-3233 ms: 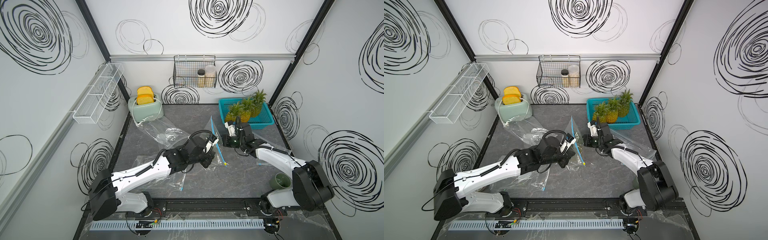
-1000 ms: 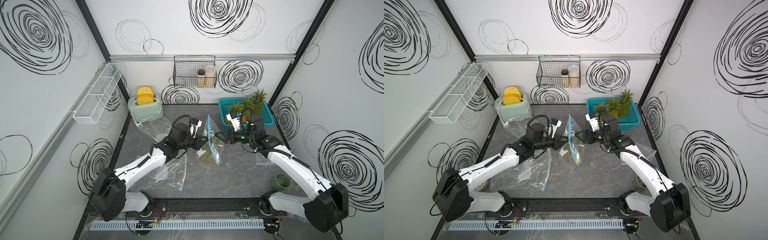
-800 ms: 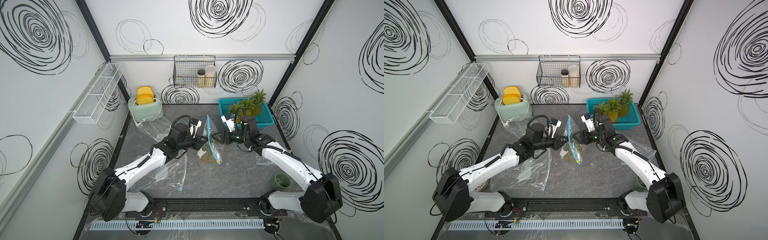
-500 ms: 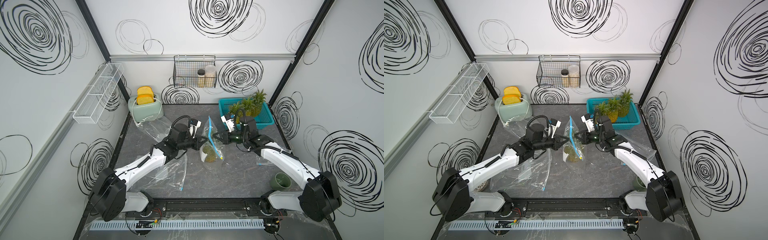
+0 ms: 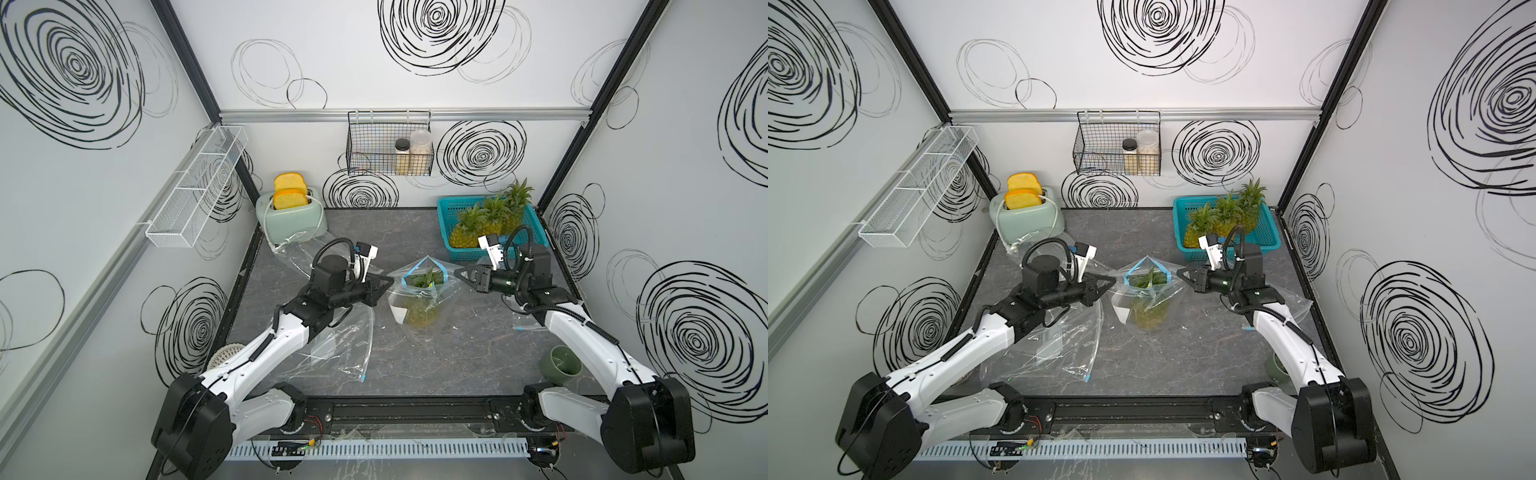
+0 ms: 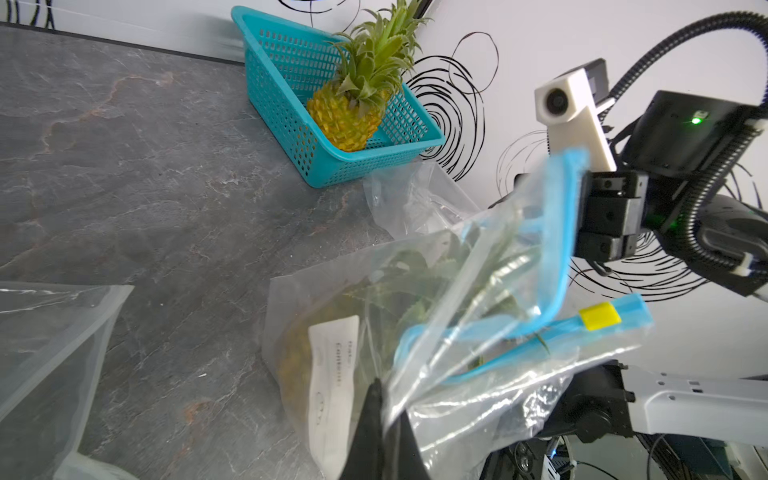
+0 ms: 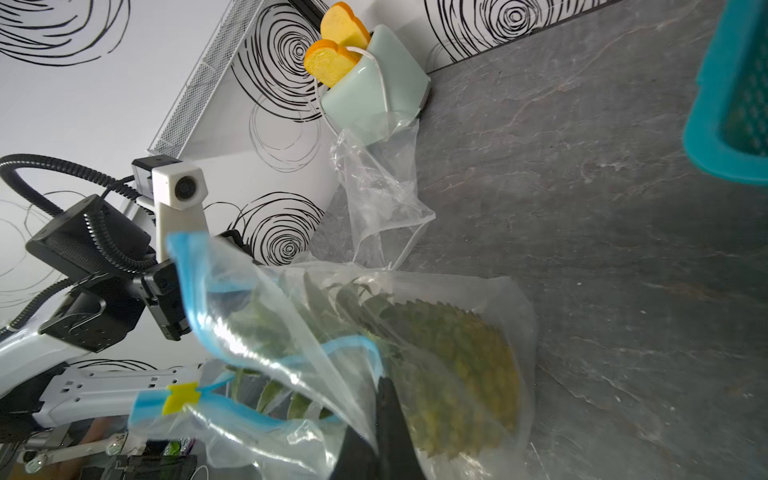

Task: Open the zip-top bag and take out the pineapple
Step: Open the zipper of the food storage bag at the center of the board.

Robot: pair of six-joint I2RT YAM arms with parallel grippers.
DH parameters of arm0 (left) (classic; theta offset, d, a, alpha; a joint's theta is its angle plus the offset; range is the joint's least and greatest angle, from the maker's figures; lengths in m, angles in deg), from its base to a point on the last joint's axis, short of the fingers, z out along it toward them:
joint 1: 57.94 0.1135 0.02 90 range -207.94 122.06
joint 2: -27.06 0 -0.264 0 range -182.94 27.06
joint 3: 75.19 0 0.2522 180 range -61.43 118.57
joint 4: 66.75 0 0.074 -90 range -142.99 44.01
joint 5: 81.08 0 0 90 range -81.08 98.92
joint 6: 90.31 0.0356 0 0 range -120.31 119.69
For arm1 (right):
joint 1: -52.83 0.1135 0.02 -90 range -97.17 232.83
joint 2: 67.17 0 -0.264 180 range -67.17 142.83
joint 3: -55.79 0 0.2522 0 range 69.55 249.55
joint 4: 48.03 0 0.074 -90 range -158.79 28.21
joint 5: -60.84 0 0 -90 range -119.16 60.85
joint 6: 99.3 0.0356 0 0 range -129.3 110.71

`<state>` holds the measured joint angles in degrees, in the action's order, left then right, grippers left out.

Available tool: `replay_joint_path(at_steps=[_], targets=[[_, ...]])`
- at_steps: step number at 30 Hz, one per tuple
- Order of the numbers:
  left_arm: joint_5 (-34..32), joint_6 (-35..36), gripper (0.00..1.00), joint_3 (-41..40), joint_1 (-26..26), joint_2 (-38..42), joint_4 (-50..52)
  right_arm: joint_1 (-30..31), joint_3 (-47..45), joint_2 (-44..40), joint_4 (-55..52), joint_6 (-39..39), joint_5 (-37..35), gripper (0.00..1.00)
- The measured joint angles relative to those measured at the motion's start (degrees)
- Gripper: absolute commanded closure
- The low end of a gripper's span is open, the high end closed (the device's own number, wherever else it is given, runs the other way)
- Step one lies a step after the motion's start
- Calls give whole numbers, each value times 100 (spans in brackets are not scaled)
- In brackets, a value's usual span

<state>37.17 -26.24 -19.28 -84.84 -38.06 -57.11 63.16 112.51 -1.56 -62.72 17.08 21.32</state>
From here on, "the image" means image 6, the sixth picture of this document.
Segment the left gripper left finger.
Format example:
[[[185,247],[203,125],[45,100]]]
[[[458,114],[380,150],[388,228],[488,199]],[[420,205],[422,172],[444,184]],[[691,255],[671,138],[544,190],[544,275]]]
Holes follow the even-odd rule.
[[[369,386],[340,480],[379,480],[384,470],[380,379]]]

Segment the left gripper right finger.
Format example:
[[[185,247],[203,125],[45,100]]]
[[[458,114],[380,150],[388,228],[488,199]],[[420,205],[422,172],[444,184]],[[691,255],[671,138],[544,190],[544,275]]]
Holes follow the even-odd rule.
[[[386,433],[386,479],[430,480],[406,411]]]

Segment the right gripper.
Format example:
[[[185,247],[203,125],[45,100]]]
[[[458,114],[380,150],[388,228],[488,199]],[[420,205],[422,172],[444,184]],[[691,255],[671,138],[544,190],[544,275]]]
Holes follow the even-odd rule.
[[[643,233],[648,184],[648,175],[636,170],[587,173],[574,256],[599,263],[634,256]]]

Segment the yellow pineapple green crown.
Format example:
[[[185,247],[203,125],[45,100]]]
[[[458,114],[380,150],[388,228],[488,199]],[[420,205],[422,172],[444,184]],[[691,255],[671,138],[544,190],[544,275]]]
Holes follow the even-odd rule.
[[[403,90],[402,76],[421,50],[417,1],[397,1],[371,10],[372,18],[332,43],[340,56],[334,76],[317,90],[307,110],[332,145],[364,149],[382,123],[390,99]]]

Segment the clear zip-top bag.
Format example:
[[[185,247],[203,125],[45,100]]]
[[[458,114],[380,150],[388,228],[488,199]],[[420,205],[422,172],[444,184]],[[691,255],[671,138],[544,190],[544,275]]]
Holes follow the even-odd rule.
[[[480,212],[435,161],[374,170],[363,189],[374,222],[395,240],[448,229]]]
[[[128,479],[79,448],[128,285],[1,284],[1,476]]]

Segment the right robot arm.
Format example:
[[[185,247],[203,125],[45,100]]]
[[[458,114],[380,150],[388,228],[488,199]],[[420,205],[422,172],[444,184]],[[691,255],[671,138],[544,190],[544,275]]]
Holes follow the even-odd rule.
[[[550,151],[583,147],[582,184],[571,279],[616,293],[669,300],[706,283],[741,296],[767,284],[767,214],[725,195],[723,187],[767,129],[765,104],[745,105],[659,91],[618,133],[604,121],[615,103],[658,60],[707,33],[741,30],[767,38],[765,16],[712,15],[672,33],[615,84],[597,59],[535,92]]]

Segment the blue-zip clear bag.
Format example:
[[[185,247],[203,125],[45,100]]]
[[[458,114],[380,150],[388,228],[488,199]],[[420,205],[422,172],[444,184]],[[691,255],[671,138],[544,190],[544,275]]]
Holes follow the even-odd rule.
[[[418,250],[434,262],[452,246],[470,248],[468,260],[429,314],[407,359],[373,379],[381,380],[383,391],[384,468],[386,433],[406,411],[429,477],[462,478],[491,451],[541,432],[578,373],[644,342],[653,321],[638,295],[597,304],[569,318],[560,315],[588,167],[587,151],[566,150],[539,164],[500,204],[451,228],[336,258],[342,263],[332,269],[333,279],[356,282],[400,250]],[[531,317],[502,330],[500,343],[481,347],[477,361],[459,363],[459,330],[449,328],[450,315],[485,258],[498,247],[537,247],[541,252],[538,263],[512,290]],[[268,305],[269,296],[263,355],[279,386],[276,347],[283,327],[271,325]],[[364,385],[355,376],[361,351],[358,327],[356,317],[310,327],[305,420],[288,416],[281,397],[287,418],[326,479],[339,479],[344,469],[373,383]]]

